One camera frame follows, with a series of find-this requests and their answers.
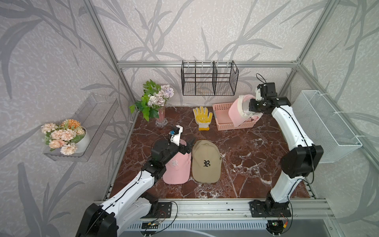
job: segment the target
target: beige baseball cap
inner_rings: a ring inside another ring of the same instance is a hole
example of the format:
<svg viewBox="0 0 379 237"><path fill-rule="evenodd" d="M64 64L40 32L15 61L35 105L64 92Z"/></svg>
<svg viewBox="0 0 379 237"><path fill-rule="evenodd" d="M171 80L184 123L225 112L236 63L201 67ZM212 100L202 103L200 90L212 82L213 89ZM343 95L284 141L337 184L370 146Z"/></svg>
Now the beige baseball cap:
<svg viewBox="0 0 379 237"><path fill-rule="evenodd" d="M192 148L192 176L201 183L216 183L221 176L222 159L217 146L199 140Z"/></svg>

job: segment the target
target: leaf pattern wallpaper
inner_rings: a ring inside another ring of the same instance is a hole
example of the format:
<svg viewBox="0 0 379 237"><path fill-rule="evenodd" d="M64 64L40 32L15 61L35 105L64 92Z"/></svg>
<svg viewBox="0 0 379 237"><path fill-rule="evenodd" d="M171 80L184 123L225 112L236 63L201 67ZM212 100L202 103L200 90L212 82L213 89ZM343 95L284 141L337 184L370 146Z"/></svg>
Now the leaf pattern wallpaper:
<svg viewBox="0 0 379 237"><path fill-rule="evenodd" d="M292 61L326 4L325 0L153 2L93 1L118 61ZM235 96L183 96L180 68L124 68L124 75L135 98L142 95L142 84L153 79L175 88L170 105L189 106L253 94L259 84L256 73L275 82L279 91L290 72L238 69Z"/></svg>
<svg viewBox="0 0 379 237"><path fill-rule="evenodd" d="M303 63L377 149L378 32L378 0L340 0ZM297 74L286 94L309 88ZM362 151L319 164L315 178L315 193L328 200L345 236L377 236L379 173Z"/></svg>
<svg viewBox="0 0 379 237"><path fill-rule="evenodd" d="M132 95L82 1L0 0L0 26L0 236L73 236L105 195L132 128ZM90 160L44 156L40 126L71 117L92 92L120 105Z"/></svg>

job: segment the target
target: yellow work glove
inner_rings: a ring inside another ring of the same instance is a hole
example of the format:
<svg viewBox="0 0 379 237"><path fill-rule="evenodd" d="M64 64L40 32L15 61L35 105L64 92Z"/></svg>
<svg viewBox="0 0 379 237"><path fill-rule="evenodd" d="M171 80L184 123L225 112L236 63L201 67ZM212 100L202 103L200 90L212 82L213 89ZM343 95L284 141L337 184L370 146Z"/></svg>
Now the yellow work glove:
<svg viewBox="0 0 379 237"><path fill-rule="evenodd" d="M208 114L208 108L200 106L193 109L193 114L195 115L195 121L199 125L199 131L208 131L209 124L212 121L212 112Z"/></svg>

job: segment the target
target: pink cloth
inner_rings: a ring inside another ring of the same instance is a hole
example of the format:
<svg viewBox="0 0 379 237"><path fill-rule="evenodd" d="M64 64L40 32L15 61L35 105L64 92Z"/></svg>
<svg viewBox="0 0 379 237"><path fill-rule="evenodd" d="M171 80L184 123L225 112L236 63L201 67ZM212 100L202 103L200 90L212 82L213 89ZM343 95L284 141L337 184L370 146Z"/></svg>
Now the pink cloth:
<svg viewBox="0 0 379 237"><path fill-rule="evenodd" d="M178 152L167 164L166 172L163 174L163 181L166 184L183 184L190 178L192 153L182 154Z"/></svg>
<svg viewBox="0 0 379 237"><path fill-rule="evenodd" d="M243 102L247 101L247 100L250 100L250 99L255 99L255 96L253 95L245 95L243 97ZM231 121L233 122L233 125L234 127L238 127L239 125L243 124L246 120L248 120L249 118L244 118L240 115L239 111L238 111L238 108L237 108L237 104L238 104L238 99L236 99L233 104L231 105L231 107L229 108L229 117L231 119ZM259 116L253 116L252 118L250 118L252 121L254 120L258 120L260 117Z"/></svg>

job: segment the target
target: robotic arm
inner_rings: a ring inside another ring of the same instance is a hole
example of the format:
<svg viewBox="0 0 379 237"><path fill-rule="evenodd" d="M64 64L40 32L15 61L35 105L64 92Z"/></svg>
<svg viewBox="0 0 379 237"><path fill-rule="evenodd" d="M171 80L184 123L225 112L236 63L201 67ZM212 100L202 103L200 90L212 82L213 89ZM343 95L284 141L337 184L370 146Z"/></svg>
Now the robotic arm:
<svg viewBox="0 0 379 237"><path fill-rule="evenodd" d="M143 165L137 176L121 191L101 205L91 204L85 211L76 237L116 237L132 223L158 210L157 198L145 193L165 173L168 163L178 152L189 154L195 138L180 144L183 127L176 125L170 132L170 139L154 144L150 159Z"/></svg>
<svg viewBox="0 0 379 237"><path fill-rule="evenodd" d="M291 103L285 96L277 96L275 83L260 84L256 90L256 99L251 99L249 110L270 113L278 122L288 144L289 152L281 159L282 172L279 180L267 194L263 203L254 200L251 203L253 217L278 217L281 213L290 217L289 197L296 186L314 172L324 150L314 145L296 119Z"/></svg>

